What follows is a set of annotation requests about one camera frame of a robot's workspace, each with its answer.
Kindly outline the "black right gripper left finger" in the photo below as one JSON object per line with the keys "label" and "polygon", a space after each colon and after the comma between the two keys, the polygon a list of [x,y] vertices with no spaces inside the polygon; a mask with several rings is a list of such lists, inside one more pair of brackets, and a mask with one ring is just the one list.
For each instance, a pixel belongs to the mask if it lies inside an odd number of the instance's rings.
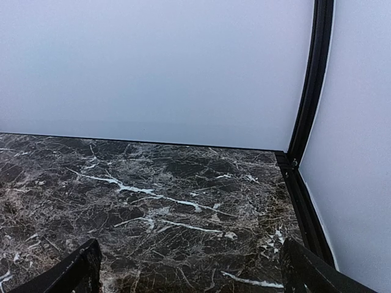
{"label": "black right gripper left finger", "polygon": [[12,292],[95,292],[99,293],[101,249],[89,239],[61,262]]}

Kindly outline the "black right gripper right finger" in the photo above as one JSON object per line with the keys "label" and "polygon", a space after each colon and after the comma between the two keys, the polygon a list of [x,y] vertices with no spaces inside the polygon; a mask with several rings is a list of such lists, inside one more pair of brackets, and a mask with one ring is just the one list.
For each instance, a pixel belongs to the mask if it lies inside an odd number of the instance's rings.
{"label": "black right gripper right finger", "polygon": [[279,253],[285,292],[373,292],[338,272],[292,238]]}

